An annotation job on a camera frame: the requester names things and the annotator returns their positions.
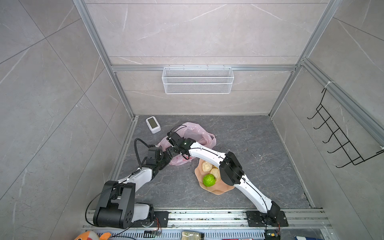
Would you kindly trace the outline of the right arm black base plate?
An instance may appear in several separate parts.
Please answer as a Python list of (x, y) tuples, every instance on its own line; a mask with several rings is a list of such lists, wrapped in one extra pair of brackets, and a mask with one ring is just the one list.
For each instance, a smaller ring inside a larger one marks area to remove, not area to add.
[(289, 223), (283, 211), (267, 214), (259, 211), (246, 211), (246, 219), (249, 227), (288, 227)]

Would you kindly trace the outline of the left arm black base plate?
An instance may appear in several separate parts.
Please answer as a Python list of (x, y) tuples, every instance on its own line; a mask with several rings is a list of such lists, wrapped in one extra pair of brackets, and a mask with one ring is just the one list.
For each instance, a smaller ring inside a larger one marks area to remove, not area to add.
[(135, 221), (131, 228), (165, 228), (168, 226), (170, 212), (155, 211), (146, 220)]

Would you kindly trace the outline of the pink scalloped plastic bowl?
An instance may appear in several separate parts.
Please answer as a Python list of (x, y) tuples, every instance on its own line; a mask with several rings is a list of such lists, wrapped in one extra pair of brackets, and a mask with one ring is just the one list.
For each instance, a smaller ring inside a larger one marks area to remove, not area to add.
[(222, 195), (235, 188), (224, 183), (217, 167), (201, 159), (195, 169), (195, 175), (200, 187), (215, 195)]

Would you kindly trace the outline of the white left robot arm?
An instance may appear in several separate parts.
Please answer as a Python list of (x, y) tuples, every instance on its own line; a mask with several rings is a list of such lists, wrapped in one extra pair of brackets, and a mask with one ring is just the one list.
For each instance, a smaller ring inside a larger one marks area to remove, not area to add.
[(155, 214), (152, 204), (137, 203), (135, 196), (144, 184), (155, 178), (174, 156), (178, 155), (173, 147), (163, 151), (158, 147), (149, 147), (148, 155), (139, 168), (125, 179), (108, 181), (104, 184), (93, 216), (96, 227), (127, 229), (131, 225), (152, 225)]

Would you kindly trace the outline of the pink plastic bag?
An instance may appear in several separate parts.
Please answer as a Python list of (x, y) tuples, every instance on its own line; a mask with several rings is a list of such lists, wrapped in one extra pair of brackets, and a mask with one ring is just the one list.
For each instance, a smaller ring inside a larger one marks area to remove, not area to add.
[[(214, 134), (208, 133), (201, 125), (186, 122), (182, 125), (175, 126), (171, 132), (177, 132), (180, 137), (185, 139), (190, 138), (203, 145), (206, 148), (212, 149), (217, 144), (217, 139)], [(172, 158), (170, 165), (181, 166), (183, 164), (191, 162), (193, 157), (186, 160), (181, 155), (177, 155)]]

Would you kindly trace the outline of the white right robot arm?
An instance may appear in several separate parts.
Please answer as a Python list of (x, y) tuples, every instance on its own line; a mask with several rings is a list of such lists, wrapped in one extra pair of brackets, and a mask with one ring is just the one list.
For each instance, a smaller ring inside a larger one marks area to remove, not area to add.
[(219, 168), (222, 181), (240, 190), (255, 205), (263, 224), (272, 227), (288, 226), (285, 213), (252, 184), (234, 153), (211, 150), (193, 139), (181, 137), (176, 132), (168, 132), (167, 140), (177, 155), (199, 158)]

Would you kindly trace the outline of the beige fake potato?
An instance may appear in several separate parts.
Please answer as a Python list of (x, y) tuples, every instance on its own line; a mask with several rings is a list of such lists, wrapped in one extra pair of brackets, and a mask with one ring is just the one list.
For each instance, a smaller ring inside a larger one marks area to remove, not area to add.
[(214, 166), (211, 163), (206, 161), (204, 161), (201, 165), (201, 169), (204, 173), (210, 173), (213, 168)]

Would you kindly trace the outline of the green fake fruit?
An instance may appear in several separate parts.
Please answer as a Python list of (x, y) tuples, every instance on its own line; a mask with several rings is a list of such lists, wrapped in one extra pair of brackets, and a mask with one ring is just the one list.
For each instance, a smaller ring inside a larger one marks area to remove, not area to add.
[(212, 187), (216, 184), (216, 179), (212, 174), (205, 175), (203, 177), (203, 184), (205, 187)]

